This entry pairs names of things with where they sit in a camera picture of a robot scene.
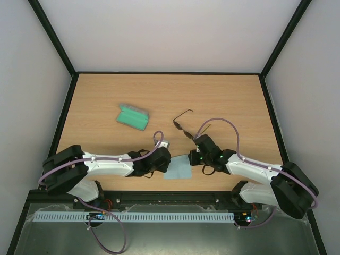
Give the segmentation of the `light blue cleaning cloth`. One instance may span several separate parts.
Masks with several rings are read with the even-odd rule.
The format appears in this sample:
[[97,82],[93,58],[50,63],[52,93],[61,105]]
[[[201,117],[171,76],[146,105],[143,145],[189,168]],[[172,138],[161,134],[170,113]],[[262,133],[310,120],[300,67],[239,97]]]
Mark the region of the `light blue cleaning cloth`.
[[171,158],[167,172],[163,178],[166,180],[191,179],[192,166],[187,155],[180,155]]

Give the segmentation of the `grey glasses case green lining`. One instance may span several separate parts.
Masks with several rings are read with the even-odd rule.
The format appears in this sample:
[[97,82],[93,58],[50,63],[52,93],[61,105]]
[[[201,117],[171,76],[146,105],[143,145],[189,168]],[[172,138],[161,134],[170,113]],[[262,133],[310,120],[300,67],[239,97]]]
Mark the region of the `grey glasses case green lining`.
[[149,122],[149,113],[146,110],[136,108],[129,104],[119,104],[121,112],[116,121],[131,128],[144,131]]

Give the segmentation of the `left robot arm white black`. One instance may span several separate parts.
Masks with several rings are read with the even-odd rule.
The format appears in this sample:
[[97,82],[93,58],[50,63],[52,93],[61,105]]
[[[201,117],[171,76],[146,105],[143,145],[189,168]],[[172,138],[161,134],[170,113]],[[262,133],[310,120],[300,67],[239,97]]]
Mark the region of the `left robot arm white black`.
[[50,196],[67,193],[91,202],[101,196],[100,183],[91,177],[142,177],[154,171],[166,173],[170,162],[171,154],[165,146],[109,156],[84,152],[80,145],[73,145],[43,162],[43,175],[38,182],[45,186]]

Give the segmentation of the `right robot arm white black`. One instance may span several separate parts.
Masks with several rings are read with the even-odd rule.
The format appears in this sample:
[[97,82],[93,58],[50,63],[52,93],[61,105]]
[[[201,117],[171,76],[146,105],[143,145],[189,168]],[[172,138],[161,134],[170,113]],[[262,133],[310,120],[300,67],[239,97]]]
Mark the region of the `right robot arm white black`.
[[188,154],[191,166],[213,168],[214,172],[246,177],[233,190],[232,203],[238,208],[260,203],[278,207],[287,215],[301,219],[317,204],[316,186],[297,164],[284,165],[251,160],[231,149],[220,149],[210,136],[199,136]]

